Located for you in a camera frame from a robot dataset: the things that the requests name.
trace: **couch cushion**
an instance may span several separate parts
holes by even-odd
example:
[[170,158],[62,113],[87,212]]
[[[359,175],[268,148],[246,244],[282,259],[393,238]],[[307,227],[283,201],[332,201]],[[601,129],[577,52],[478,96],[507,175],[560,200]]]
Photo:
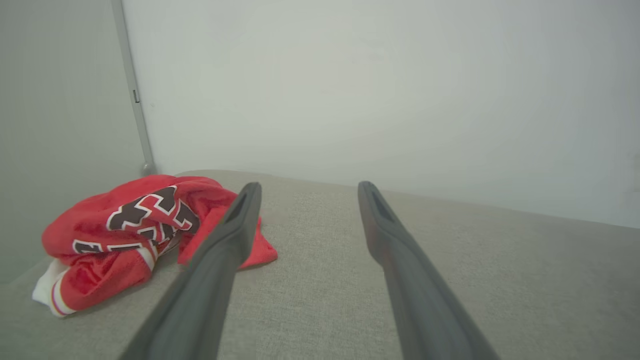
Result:
[[[221,359],[401,357],[354,186],[181,175],[234,191],[260,181],[262,230],[279,253],[236,275]],[[640,357],[640,230],[383,193],[504,359]],[[167,255],[150,282],[60,320],[30,299],[46,266],[2,289],[7,358],[117,357],[180,271]]]

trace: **gray wall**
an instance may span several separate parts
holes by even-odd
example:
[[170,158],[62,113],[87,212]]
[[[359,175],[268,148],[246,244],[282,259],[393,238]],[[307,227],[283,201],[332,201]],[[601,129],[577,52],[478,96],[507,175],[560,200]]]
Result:
[[108,0],[0,3],[0,281],[44,256],[40,235],[144,163]]
[[370,179],[640,227],[639,1],[124,5],[163,172]]

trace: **white wall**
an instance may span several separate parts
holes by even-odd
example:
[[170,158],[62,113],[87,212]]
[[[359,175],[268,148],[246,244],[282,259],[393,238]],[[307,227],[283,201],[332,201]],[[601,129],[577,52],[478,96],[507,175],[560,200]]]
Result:
[[160,170],[640,227],[640,2],[125,0]]

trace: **gray upholstery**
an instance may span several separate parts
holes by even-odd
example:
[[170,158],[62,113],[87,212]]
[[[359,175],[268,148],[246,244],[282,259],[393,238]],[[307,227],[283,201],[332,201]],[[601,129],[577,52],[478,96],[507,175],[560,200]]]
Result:
[[[401,357],[381,268],[367,252],[356,188],[202,170],[263,187],[274,263],[236,276],[222,359]],[[504,359],[640,358],[640,229],[383,192]],[[30,299],[48,259],[1,288],[3,358],[111,359],[172,279],[65,319]]]

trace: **red jersey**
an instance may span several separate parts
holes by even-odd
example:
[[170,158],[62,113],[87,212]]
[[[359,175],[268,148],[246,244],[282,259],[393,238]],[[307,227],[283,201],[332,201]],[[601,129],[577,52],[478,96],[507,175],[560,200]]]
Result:
[[[34,300],[48,300],[54,315],[65,316],[149,280],[158,257],[178,242],[178,262],[188,262],[235,198],[208,177],[154,175],[78,202],[42,235],[56,261]],[[259,220],[241,268],[277,257]]]

